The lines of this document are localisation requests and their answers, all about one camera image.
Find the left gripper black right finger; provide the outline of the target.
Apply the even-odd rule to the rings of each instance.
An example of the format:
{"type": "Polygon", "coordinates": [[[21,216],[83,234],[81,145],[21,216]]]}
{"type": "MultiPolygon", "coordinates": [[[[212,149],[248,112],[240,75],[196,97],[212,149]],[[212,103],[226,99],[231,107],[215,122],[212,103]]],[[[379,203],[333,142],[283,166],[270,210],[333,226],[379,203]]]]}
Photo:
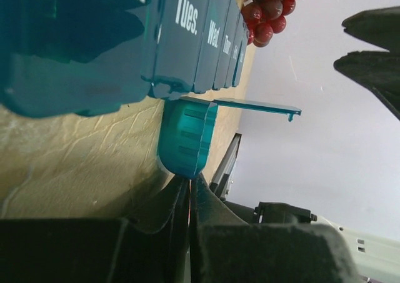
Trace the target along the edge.
{"type": "Polygon", "coordinates": [[[323,224],[248,224],[191,183],[192,282],[362,282],[340,234],[323,224]]]}

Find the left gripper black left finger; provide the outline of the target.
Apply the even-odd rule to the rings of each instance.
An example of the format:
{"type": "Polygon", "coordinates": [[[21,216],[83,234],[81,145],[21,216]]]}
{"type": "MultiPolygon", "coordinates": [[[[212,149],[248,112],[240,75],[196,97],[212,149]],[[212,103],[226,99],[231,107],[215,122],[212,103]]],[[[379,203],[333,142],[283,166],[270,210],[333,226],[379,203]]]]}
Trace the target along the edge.
{"type": "Polygon", "coordinates": [[[2,282],[182,282],[190,181],[127,217],[1,221],[2,282]]]}

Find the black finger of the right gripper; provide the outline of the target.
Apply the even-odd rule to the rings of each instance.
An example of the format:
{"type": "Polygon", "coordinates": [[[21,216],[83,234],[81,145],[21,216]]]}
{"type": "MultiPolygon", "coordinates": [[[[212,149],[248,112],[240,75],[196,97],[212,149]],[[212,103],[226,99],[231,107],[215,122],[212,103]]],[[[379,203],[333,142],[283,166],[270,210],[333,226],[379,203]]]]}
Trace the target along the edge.
{"type": "Polygon", "coordinates": [[[393,53],[399,53],[399,25],[399,6],[362,11],[342,22],[345,33],[393,53]]]}
{"type": "Polygon", "coordinates": [[[350,52],[334,69],[373,93],[399,118],[399,54],[380,51],[350,52]]]}

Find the detached teal pill compartment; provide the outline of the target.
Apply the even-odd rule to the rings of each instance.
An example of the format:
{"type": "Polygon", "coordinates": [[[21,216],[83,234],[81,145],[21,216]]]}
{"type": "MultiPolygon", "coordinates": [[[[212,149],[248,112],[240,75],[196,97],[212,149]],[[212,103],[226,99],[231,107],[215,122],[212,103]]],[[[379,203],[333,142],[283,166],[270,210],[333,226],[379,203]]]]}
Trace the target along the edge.
{"type": "Polygon", "coordinates": [[[169,172],[186,179],[194,179],[203,171],[220,106],[284,114],[288,116],[288,121],[302,113],[301,109],[293,106],[233,98],[209,101],[182,97],[175,101],[166,101],[157,154],[161,164],[169,172]]]}

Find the teal weekly pill organizer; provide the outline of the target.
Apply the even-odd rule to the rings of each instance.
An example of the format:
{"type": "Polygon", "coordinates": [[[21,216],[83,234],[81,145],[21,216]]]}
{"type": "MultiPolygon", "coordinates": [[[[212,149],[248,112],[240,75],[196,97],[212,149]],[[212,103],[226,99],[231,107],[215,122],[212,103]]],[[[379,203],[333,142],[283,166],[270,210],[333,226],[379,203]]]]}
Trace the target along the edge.
{"type": "Polygon", "coordinates": [[[98,116],[235,87],[248,35],[236,0],[1,0],[1,104],[98,116]]]}

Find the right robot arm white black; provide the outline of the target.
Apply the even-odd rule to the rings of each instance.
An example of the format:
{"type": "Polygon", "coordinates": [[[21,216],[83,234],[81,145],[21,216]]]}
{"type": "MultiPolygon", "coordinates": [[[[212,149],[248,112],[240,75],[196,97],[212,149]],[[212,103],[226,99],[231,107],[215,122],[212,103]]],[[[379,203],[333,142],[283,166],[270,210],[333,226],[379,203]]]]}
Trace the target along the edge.
{"type": "MultiPolygon", "coordinates": [[[[399,8],[359,12],[345,33],[379,47],[351,52],[334,68],[399,115],[399,8]]],[[[223,282],[398,282],[399,243],[321,219],[222,229],[229,259],[223,282]]]]}

